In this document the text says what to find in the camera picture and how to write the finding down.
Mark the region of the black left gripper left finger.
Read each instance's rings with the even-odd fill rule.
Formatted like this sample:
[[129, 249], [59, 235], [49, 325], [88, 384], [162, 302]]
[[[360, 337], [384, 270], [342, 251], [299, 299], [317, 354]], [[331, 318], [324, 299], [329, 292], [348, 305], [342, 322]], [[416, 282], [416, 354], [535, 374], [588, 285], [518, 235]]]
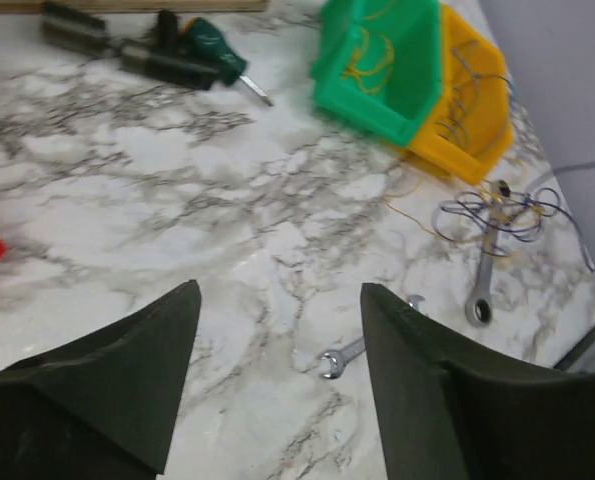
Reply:
[[196, 281], [0, 370], [0, 479], [165, 471], [201, 308]]

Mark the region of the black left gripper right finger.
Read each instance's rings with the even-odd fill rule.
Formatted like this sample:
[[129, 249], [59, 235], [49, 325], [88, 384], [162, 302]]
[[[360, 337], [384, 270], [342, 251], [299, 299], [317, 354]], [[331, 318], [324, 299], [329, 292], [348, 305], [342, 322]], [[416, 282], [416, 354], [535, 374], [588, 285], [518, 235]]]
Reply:
[[391, 479], [595, 479], [595, 372], [489, 349], [366, 283], [361, 315]]

